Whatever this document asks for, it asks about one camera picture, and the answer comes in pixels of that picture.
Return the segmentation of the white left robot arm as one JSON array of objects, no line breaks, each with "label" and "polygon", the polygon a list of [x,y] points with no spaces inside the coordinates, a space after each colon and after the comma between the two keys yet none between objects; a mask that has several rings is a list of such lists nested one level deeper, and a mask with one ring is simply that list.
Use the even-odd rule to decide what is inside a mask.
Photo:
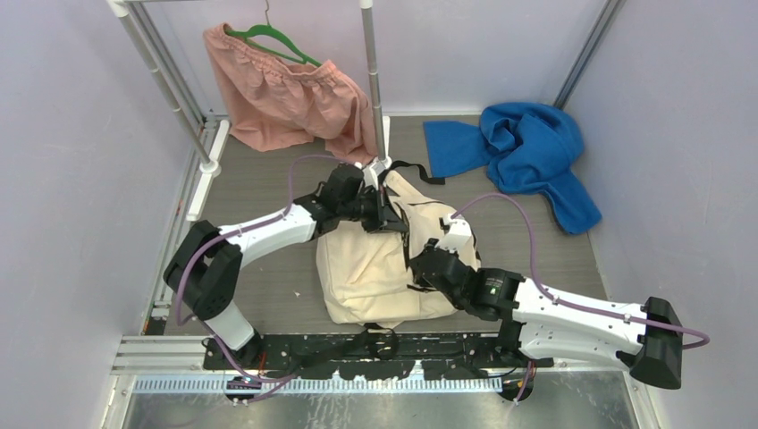
[{"label": "white left robot arm", "polygon": [[239,273],[249,263],[291,245],[316,240],[342,222],[357,223],[366,233],[407,231],[382,184],[367,185],[352,164],[339,164],[326,181],[268,216],[216,227],[194,223],[163,273],[180,305],[225,347],[240,369],[260,358],[258,333],[233,301]]}]

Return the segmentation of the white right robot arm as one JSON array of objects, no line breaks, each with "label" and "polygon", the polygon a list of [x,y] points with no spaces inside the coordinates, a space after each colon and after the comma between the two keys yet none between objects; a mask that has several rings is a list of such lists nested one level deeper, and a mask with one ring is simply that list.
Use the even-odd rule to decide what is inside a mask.
[{"label": "white right robot arm", "polygon": [[497,358],[524,361],[567,358],[616,366],[653,387],[682,385],[682,325],[666,299],[616,303],[540,286],[520,273],[474,268],[462,260],[464,221],[441,220],[443,236],[429,239],[410,258],[414,281],[440,292],[452,306],[501,325]]}]

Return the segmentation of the cream canvas backpack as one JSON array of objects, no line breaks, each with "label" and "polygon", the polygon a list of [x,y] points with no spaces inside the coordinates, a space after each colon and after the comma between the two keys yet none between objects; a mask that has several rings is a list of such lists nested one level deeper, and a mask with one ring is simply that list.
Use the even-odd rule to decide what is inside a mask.
[{"label": "cream canvas backpack", "polygon": [[455,314],[440,292],[414,281],[408,266],[427,241],[442,238],[440,221],[454,207],[423,195],[397,172],[384,184],[408,231],[367,233],[359,223],[343,221],[317,241],[316,269],[330,319],[391,329]]}]

